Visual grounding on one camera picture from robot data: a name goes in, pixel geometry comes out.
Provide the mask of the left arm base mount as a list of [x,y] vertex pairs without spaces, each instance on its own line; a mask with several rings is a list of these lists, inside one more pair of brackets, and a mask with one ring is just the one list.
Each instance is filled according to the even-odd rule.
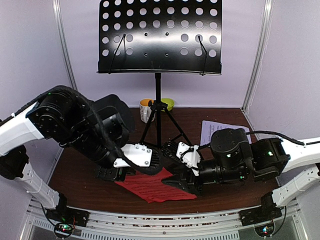
[[69,238],[76,227],[86,227],[89,215],[88,211],[73,208],[68,209],[64,216],[49,209],[45,213],[46,219],[53,225],[53,233],[60,239]]

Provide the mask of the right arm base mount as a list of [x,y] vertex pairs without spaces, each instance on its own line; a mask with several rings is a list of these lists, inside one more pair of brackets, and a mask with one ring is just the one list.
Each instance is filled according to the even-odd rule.
[[282,217],[282,210],[263,211],[261,207],[241,210],[239,219],[243,227],[253,225],[255,233],[262,238],[270,238],[276,233],[275,219]]

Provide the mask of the black music stand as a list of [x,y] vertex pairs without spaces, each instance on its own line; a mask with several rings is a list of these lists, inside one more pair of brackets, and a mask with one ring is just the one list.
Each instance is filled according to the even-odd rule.
[[220,0],[102,0],[98,73],[153,73],[156,148],[162,147],[162,73],[222,73]]

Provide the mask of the red sheet music paper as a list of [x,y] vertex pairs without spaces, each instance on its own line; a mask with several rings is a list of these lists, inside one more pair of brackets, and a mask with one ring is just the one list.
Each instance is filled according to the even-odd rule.
[[194,194],[162,183],[163,179],[172,176],[165,168],[156,175],[147,175],[137,171],[134,175],[127,175],[124,181],[115,181],[115,183],[148,203],[194,200],[197,198]]

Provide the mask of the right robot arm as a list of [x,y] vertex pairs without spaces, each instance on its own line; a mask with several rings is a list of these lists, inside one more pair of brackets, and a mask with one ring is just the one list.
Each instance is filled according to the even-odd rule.
[[162,183],[199,196],[204,185],[255,182],[274,179],[295,168],[320,163],[318,137],[297,140],[274,131],[257,131],[268,138],[251,143],[255,131],[224,128],[215,131],[207,144],[187,145],[169,141],[162,149],[165,157],[182,169]]

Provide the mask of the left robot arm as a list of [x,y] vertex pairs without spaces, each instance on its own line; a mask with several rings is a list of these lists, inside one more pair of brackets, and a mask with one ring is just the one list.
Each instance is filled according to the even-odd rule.
[[15,180],[61,222],[72,218],[67,199],[51,189],[32,168],[25,144],[53,139],[71,147],[103,168],[111,168],[119,150],[135,130],[129,107],[111,94],[97,101],[58,85],[0,123],[0,174]]

